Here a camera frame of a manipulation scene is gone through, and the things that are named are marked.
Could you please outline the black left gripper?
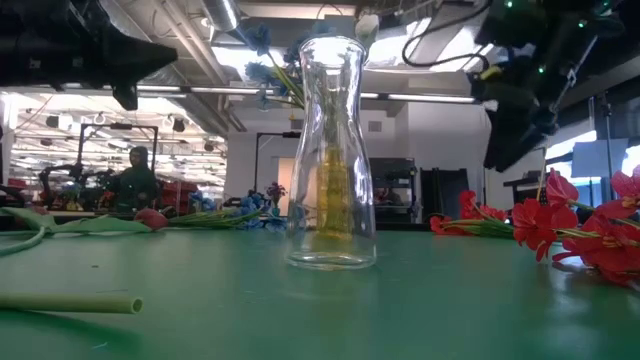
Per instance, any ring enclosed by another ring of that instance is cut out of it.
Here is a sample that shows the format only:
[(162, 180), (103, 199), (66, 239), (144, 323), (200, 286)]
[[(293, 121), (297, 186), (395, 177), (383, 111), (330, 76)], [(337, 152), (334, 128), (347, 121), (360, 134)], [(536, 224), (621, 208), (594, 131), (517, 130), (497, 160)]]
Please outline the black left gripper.
[(138, 109), (137, 82), (178, 58), (172, 47), (122, 33), (100, 0), (55, 0), (50, 15), (63, 43), (84, 57), (85, 83), (109, 85), (125, 110)]

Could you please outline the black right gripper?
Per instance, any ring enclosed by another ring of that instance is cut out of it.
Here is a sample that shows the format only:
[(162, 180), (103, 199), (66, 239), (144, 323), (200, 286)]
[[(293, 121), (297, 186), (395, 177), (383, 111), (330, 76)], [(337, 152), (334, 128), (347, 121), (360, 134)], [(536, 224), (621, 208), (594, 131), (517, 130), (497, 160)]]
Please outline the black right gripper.
[(483, 165), (504, 172), (557, 132), (568, 71), (515, 58), (469, 74), (471, 96), (485, 106), (491, 130)]

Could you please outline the blue artificial flower bunch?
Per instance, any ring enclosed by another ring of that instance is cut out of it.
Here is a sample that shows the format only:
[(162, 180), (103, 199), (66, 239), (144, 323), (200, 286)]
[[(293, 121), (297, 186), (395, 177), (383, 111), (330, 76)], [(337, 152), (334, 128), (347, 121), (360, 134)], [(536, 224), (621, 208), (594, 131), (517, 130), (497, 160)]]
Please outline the blue artificial flower bunch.
[(284, 232), (286, 219), (277, 216), (273, 202), (260, 193), (254, 193), (221, 210), (201, 211), (168, 220), (169, 227), (211, 230), (251, 230), (264, 228), (271, 232)]
[(270, 51), (272, 39), (269, 28), (260, 25), (245, 31), (246, 45), (259, 58), (267, 57), (269, 60), (267, 64), (258, 61), (245, 66), (245, 75), (259, 87), (257, 96), (263, 105), (275, 101), (295, 108), (305, 107), (300, 47), (313, 35), (312, 31), (307, 31), (296, 39), (282, 55), (282, 64), (279, 65)]

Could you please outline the pink artificial tulip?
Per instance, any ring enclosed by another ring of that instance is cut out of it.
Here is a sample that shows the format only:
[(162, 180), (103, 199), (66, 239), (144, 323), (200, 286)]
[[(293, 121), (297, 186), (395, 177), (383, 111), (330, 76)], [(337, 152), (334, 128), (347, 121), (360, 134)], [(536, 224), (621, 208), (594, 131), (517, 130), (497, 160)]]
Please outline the pink artificial tulip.
[(97, 218), (81, 218), (64, 224), (57, 224), (54, 216), (39, 214), (24, 208), (0, 208), (0, 213), (12, 215), (23, 220), (35, 234), (26, 241), (0, 248), (0, 257), (12, 255), (39, 245), (46, 235), (70, 233), (106, 233), (106, 232), (152, 232), (168, 226), (168, 219), (161, 213), (145, 208), (139, 211), (133, 220), (123, 220), (108, 215)]

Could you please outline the white artificial tulip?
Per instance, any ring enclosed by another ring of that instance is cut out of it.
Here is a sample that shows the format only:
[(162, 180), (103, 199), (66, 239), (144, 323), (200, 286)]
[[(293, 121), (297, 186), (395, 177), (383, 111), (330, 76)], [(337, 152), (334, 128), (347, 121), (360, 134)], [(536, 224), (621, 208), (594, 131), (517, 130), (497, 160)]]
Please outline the white artificial tulip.
[(375, 14), (366, 14), (359, 18), (354, 28), (357, 40), (369, 48), (376, 40), (379, 32), (379, 17)]

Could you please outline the purple flowers in teal vase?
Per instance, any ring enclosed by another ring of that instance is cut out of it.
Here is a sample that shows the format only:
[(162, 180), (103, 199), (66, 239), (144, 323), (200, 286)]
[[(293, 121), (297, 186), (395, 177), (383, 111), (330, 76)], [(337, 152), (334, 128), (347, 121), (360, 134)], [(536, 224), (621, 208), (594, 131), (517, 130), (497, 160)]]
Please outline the purple flowers in teal vase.
[(283, 185), (280, 185), (277, 182), (272, 182), (266, 188), (266, 195), (271, 201), (271, 209), (272, 209), (273, 216), (276, 216), (276, 217), (280, 216), (279, 202), (280, 202), (280, 199), (284, 197), (286, 194), (287, 194), (287, 191), (285, 187)]

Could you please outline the clear glass vase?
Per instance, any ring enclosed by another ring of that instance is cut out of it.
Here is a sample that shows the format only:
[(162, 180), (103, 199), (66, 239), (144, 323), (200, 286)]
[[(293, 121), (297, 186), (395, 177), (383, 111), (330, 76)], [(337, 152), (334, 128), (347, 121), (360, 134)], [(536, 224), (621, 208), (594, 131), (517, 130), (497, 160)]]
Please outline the clear glass vase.
[(370, 163), (359, 121), (365, 48), (344, 36), (306, 40), (299, 50), (305, 120), (289, 190), (287, 261), (360, 269), (376, 261)]

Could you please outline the black upright panels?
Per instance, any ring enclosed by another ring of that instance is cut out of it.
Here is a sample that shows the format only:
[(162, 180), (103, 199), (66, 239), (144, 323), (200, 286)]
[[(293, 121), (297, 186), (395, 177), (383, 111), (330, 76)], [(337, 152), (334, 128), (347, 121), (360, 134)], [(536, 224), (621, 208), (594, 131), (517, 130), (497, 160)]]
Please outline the black upright panels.
[(469, 189), (467, 171), (420, 169), (422, 220), (429, 222), (434, 214), (460, 217), (459, 195)]

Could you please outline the black cabinet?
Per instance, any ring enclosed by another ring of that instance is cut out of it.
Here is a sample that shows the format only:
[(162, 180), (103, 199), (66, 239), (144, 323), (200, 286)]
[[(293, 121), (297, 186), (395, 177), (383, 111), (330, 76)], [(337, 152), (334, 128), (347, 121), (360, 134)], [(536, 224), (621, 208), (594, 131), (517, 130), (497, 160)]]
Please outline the black cabinet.
[(416, 167), (412, 158), (370, 158), (376, 225), (416, 221)]

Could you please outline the person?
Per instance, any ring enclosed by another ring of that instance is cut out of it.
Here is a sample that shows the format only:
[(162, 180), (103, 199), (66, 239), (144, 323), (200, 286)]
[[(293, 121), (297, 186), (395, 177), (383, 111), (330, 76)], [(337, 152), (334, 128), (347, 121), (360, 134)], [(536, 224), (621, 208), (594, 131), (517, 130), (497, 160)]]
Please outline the person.
[(157, 180), (148, 163), (147, 148), (144, 146), (132, 148), (129, 160), (131, 166), (119, 177), (115, 202), (118, 213), (131, 213), (151, 208), (158, 194)]

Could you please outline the red storage boxes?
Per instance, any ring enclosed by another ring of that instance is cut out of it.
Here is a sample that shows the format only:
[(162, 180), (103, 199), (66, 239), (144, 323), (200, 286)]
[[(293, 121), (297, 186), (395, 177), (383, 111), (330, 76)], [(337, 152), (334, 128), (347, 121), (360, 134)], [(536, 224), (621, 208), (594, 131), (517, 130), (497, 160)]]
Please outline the red storage boxes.
[(192, 194), (198, 188), (195, 183), (183, 181), (158, 182), (159, 195), (157, 209), (167, 218), (188, 215), (196, 211)]

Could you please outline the green table mat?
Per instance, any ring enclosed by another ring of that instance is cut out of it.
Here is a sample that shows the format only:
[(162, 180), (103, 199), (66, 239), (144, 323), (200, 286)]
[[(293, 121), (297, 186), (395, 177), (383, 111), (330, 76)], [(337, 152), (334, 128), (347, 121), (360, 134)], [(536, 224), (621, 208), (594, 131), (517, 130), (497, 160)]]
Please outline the green table mat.
[(640, 293), (502, 239), (382, 232), (374, 266), (289, 266), (268, 231), (66, 237), (0, 293), (124, 294), (136, 315), (0, 311), (0, 360), (640, 360)]

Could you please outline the pale green stem foreground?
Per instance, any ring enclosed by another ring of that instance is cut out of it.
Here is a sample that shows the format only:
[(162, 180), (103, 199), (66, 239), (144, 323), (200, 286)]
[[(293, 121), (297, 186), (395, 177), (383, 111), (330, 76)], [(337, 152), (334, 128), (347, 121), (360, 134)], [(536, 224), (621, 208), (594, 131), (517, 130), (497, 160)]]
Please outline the pale green stem foreground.
[(1, 294), (0, 309), (44, 312), (137, 314), (141, 298), (121, 295)]

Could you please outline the black gantry frame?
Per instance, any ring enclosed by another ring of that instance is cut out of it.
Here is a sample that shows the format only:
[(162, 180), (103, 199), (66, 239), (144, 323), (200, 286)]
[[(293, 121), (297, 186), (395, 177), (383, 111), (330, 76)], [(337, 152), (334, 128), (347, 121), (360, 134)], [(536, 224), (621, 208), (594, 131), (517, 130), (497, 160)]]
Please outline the black gantry frame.
[(152, 125), (134, 125), (134, 124), (127, 124), (127, 123), (111, 123), (111, 124), (87, 124), (87, 123), (82, 123), (80, 124), (80, 135), (79, 135), (79, 139), (78, 139), (78, 150), (77, 150), (77, 157), (76, 157), (76, 164), (82, 164), (82, 158), (83, 158), (83, 150), (84, 150), (84, 143), (85, 143), (85, 131), (88, 128), (93, 128), (94, 130), (100, 130), (101, 128), (109, 128), (111, 130), (124, 130), (124, 131), (132, 131), (134, 129), (139, 129), (139, 130), (152, 130), (153, 131), (153, 142), (152, 142), (152, 155), (151, 155), (151, 169), (152, 171), (155, 171), (155, 162), (156, 162), (156, 154), (157, 154), (157, 147), (158, 147), (158, 140), (159, 140), (159, 127), (158, 126), (152, 126)]

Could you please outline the silver ceiling air duct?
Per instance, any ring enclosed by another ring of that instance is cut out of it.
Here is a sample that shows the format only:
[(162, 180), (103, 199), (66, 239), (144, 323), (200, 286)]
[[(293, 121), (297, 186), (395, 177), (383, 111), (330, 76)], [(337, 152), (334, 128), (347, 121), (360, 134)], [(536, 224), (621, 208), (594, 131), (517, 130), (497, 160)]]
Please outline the silver ceiling air duct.
[(229, 32), (240, 24), (241, 13), (235, 0), (202, 0), (202, 3), (216, 31)]

